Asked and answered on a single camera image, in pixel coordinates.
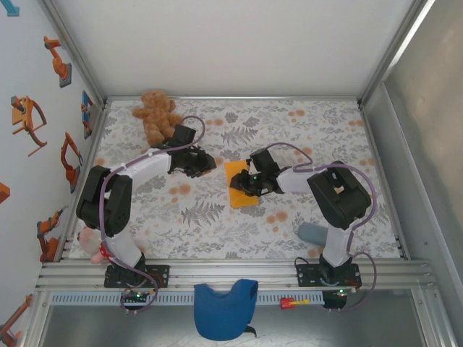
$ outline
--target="cable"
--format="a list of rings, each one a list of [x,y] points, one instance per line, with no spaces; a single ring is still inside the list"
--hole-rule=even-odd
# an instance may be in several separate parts
[[[352,307],[348,307],[347,309],[342,309],[341,311],[342,312],[348,312],[348,311],[351,311],[353,309],[356,309],[356,308],[360,307],[361,305],[363,305],[371,297],[371,294],[373,293],[373,290],[376,287],[376,280],[378,278],[378,271],[377,271],[377,268],[376,268],[375,260],[367,252],[361,251],[361,252],[357,252],[355,254],[351,254],[350,249],[351,249],[351,246],[352,246],[352,241],[354,239],[354,231],[356,229],[358,229],[360,226],[363,226],[366,223],[368,223],[368,221],[371,220],[371,218],[373,218],[373,215],[376,213],[376,210],[378,209],[378,202],[377,202],[377,199],[376,199],[375,186],[373,185],[372,181],[368,178],[367,175],[365,175],[361,170],[359,170],[358,168],[355,168],[354,166],[350,166],[350,165],[346,165],[346,164],[332,163],[332,164],[328,164],[328,165],[318,166],[317,168],[304,168],[306,166],[310,166],[310,165],[313,164],[312,158],[309,155],[307,155],[306,153],[304,153],[297,146],[291,145],[289,143],[275,142],[275,143],[272,143],[271,145],[267,146],[266,149],[271,148],[271,147],[276,146],[276,145],[286,145],[286,146],[289,146],[291,148],[294,148],[295,150],[298,150],[306,158],[309,159],[308,163],[302,163],[302,164],[298,164],[298,165],[293,166],[293,168],[292,168],[293,172],[310,173],[310,172],[323,171],[323,170],[326,170],[328,168],[346,168],[346,169],[348,169],[350,171],[356,172],[357,174],[359,174],[367,182],[368,187],[370,188],[370,191],[371,191],[373,205],[371,207],[371,210],[370,210],[370,213],[368,214],[368,216],[366,218],[364,218],[363,220],[361,220],[359,223],[355,224],[351,228],[349,239],[347,240],[346,253],[352,259],[354,259],[355,257],[358,257],[359,255],[365,255],[371,261],[371,265],[373,266],[373,282],[371,284],[370,290],[368,291],[367,295],[365,296],[365,298],[363,298],[362,301],[358,302],[357,304],[355,304]]]
[[[297,257],[296,259],[294,259],[294,267],[297,267],[297,264],[296,264],[296,261],[297,261],[297,260],[302,260],[302,261],[305,262],[307,265],[310,265],[309,262],[308,262],[306,259],[304,259],[304,258],[302,258],[302,257]]]
[[[375,260],[367,252],[363,252],[363,251],[357,252],[357,253],[355,253],[353,255],[350,255],[350,256],[352,257],[352,259],[354,259],[355,257],[358,257],[359,255],[365,255],[371,261],[371,265],[373,266],[373,282],[371,283],[371,288],[367,292],[367,295],[365,295],[365,297],[361,301],[357,302],[355,305],[353,305],[351,307],[347,307],[346,309],[341,309],[340,312],[352,311],[352,310],[357,309],[358,307],[362,306],[371,297],[371,295],[373,294],[373,291],[374,291],[374,289],[376,287],[376,280],[378,279],[378,270],[376,268]]]
[[[288,147],[291,147],[291,148],[293,148],[293,149],[295,149],[295,150],[300,151],[300,152],[302,153],[302,155],[305,156],[305,157],[309,160],[309,163],[299,164],[299,165],[296,165],[294,168],[296,168],[296,167],[298,167],[298,166],[307,166],[307,165],[312,165],[312,164],[313,164],[312,158],[311,158],[306,152],[304,152],[304,151],[301,150],[300,148],[298,148],[298,147],[296,147],[296,146],[294,146],[294,145],[292,145],[292,144],[290,144],[290,143],[287,143],[287,142],[275,142],[275,143],[272,143],[272,144],[268,145],[268,146],[266,147],[266,150],[267,150],[268,148],[272,148],[272,147],[274,147],[274,146],[288,146]]]
[[[145,277],[147,280],[149,280],[153,285],[154,285],[154,291],[153,289],[150,290],[150,294],[152,294],[152,298],[151,300],[144,306],[142,307],[141,309],[139,310],[135,310],[133,311],[133,314],[137,314],[138,312],[143,312],[145,311],[146,309],[149,308],[149,306],[151,306],[151,304],[156,300],[156,298],[158,297],[158,284],[156,283],[156,281],[154,280],[154,278],[152,278],[151,276],[149,276],[149,274],[147,273],[144,273],[143,271],[140,271],[138,269],[135,269],[134,267],[131,267],[129,266],[128,264],[125,264],[124,262],[122,262],[120,259],[118,259],[117,257],[114,256],[114,254],[111,253],[111,250],[109,249],[107,243],[106,243],[106,232],[105,232],[105,228],[104,228],[104,194],[105,194],[105,191],[106,191],[106,186],[108,185],[109,181],[111,180],[111,178],[114,176],[114,175],[117,175],[120,171],[123,171],[125,168],[129,168],[130,166],[133,166],[135,165],[136,163],[139,163],[140,161],[142,160],[145,160],[146,158],[149,158],[150,156],[153,156],[153,155],[159,155],[159,154],[162,154],[162,153],[168,153],[168,152],[171,152],[171,151],[174,151],[174,150],[183,150],[185,148],[189,148],[193,145],[196,145],[204,136],[205,134],[205,123],[204,121],[197,117],[197,116],[187,116],[187,117],[184,117],[183,118],[183,121],[182,123],[187,120],[187,119],[197,119],[198,121],[201,122],[201,125],[203,126],[203,130],[200,134],[200,136],[194,140],[193,142],[191,142],[190,144],[188,145],[183,145],[183,146],[179,146],[179,147],[173,147],[173,148],[166,148],[166,149],[163,149],[163,150],[158,150],[156,152],[152,152],[152,153],[146,153],[144,155],[141,155],[140,157],[136,158],[136,159],[133,159],[131,160],[130,162],[126,163],[125,166],[120,166],[118,168],[116,168],[115,170],[113,170],[103,181],[103,184],[101,185],[101,190],[100,190],[100,198],[99,198],[99,201],[98,201],[98,218],[99,218],[99,224],[100,224],[100,231],[101,231],[101,241],[103,242],[103,245],[105,246],[105,249],[106,251],[109,253],[109,255],[113,258],[113,262],[120,266],[120,267],[124,267],[128,270],[131,270],[132,272],[134,273],[137,273],[138,275],[141,275],[143,277]],[[124,305],[124,300],[128,297],[128,294],[125,295],[125,296],[122,296],[121,297],[121,301],[120,301],[120,304],[121,304],[121,307],[123,309],[125,309],[126,313],[129,312],[128,308],[126,308],[126,306]]]

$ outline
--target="aluminum rail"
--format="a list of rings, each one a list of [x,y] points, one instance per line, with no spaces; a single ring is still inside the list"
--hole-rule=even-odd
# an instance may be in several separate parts
[[[363,286],[373,282],[373,268],[367,259],[354,261],[360,267]],[[402,259],[376,259],[377,289],[433,288],[435,278],[427,262]],[[148,265],[170,265],[169,287],[163,291],[192,291],[198,283],[227,291],[240,278],[259,282],[263,291],[330,290],[330,287],[299,287],[294,262],[289,260],[148,260]],[[36,291],[118,291],[103,287],[106,267],[88,260],[45,263]]]

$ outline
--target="blue cloth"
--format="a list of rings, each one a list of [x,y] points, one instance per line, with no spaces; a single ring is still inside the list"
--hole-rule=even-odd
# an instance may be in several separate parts
[[[237,338],[254,315],[258,282],[238,280],[228,293],[217,293],[207,284],[195,286],[195,324],[201,336],[214,341]]]

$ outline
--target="gray metal floor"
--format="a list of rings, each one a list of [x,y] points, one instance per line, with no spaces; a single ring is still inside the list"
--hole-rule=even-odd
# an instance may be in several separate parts
[[[377,291],[360,309],[328,314],[320,307],[282,311],[257,307],[252,326],[258,338],[201,338],[193,307],[154,307],[138,317],[126,317],[119,307],[52,307],[41,346],[422,346],[415,309],[407,292]]]

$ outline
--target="yellow tag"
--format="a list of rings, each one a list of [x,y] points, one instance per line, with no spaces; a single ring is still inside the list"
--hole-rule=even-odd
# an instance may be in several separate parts
[[[310,300],[305,299],[305,300],[299,300],[299,301],[291,301],[289,304],[290,305],[308,305],[310,304]]]

